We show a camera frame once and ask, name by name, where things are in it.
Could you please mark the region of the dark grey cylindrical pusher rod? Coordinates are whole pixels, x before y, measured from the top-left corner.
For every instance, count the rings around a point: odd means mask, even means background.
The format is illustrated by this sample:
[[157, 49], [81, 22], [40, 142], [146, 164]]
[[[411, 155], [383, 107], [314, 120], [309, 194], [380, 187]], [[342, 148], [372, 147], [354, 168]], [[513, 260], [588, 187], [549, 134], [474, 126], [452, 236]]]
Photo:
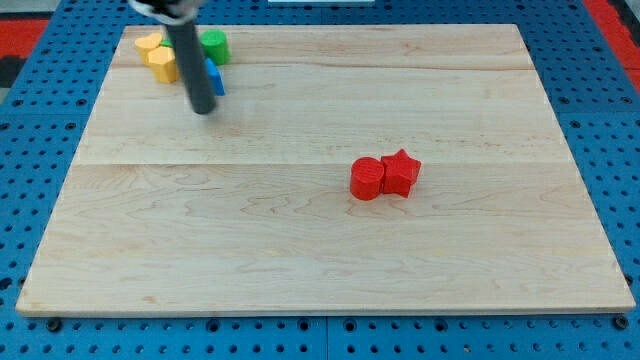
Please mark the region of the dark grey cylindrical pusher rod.
[[216, 107], [215, 92], [206, 69], [195, 21], [166, 25], [165, 28], [193, 112], [199, 115], [211, 113]]

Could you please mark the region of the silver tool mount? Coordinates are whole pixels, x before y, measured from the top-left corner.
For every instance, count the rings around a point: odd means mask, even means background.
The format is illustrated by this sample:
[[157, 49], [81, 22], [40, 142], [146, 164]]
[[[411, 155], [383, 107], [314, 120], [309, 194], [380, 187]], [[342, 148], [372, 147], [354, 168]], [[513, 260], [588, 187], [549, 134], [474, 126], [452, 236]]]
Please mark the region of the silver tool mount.
[[197, 16], [206, 0], [128, 0], [133, 10], [165, 25], [183, 25]]

